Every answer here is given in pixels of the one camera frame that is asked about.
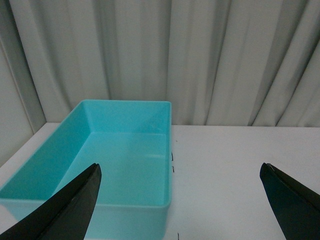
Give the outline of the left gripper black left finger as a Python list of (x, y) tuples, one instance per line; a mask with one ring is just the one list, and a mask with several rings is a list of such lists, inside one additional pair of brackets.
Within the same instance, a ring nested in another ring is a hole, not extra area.
[(40, 207), (0, 235), (2, 240), (83, 240), (101, 185), (93, 163)]

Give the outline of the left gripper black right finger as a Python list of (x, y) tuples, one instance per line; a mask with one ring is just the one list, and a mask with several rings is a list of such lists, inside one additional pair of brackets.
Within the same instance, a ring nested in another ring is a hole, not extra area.
[(320, 195), (270, 163), (262, 164), (259, 177), (284, 237), (318, 240)]

